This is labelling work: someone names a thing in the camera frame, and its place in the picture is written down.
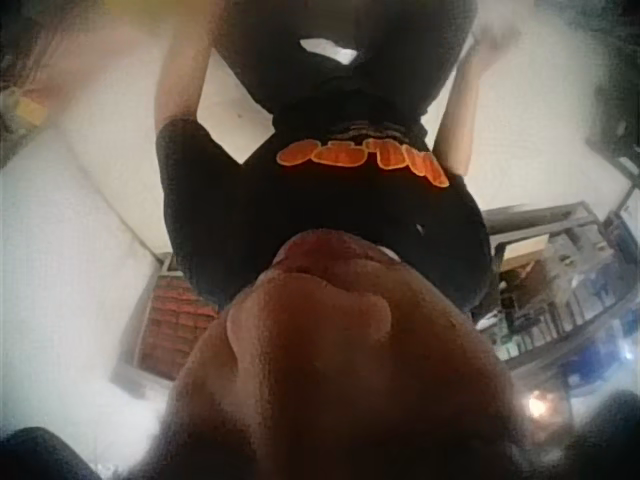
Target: red brick panel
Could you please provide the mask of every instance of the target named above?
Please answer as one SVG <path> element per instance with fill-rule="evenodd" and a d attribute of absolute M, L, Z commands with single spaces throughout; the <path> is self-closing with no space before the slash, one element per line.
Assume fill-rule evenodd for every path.
<path fill-rule="evenodd" d="M 200 337 L 218 317 L 182 276 L 158 278 L 143 332 L 139 367 L 175 380 Z"/>

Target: light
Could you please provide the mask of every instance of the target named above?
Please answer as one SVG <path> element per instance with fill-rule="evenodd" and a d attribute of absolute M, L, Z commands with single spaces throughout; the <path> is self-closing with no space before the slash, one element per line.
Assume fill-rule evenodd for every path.
<path fill-rule="evenodd" d="M 529 397 L 529 414 L 533 418 L 540 418 L 547 413 L 549 405 L 544 400 L 538 398 L 536 394 L 537 392 L 534 392 Z"/>

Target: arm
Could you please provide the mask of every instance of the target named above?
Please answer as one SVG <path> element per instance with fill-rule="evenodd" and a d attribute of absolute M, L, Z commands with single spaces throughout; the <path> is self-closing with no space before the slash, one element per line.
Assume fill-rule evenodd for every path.
<path fill-rule="evenodd" d="M 219 0 L 190 2 L 176 19 L 155 98 L 156 133 L 175 118 L 196 119 L 211 56 Z"/>
<path fill-rule="evenodd" d="M 460 62 L 433 146 L 436 158 L 453 174 L 469 172 L 480 80 L 517 37 L 515 30 L 501 38 L 484 33 Z"/>

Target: black pants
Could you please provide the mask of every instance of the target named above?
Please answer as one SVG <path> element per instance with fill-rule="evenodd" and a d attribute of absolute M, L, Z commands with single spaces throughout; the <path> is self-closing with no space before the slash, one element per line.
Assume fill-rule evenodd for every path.
<path fill-rule="evenodd" d="M 476 14 L 475 0 L 369 0 L 353 28 L 358 56 L 344 66 L 302 47 L 290 7 L 287 0 L 227 4 L 217 49 L 258 104 L 278 114 L 345 77 L 416 121 L 451 74 Z"/>

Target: forearm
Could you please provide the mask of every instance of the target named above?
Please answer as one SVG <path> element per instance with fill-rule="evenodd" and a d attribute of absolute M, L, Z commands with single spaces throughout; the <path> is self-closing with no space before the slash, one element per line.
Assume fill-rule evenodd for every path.
<path fill-rule="evenodd" d="M 177 20 L 156 90 L 156 131 L 174 118 L 196 118 L 211 56 L 212 36 L 207 18 Z"/>
<path fill-rule="evenodd" d="M 471 164 L 480 74 L 463 63 L 449 95 L 433 153 L 450 172 L 465 176 Z"/>

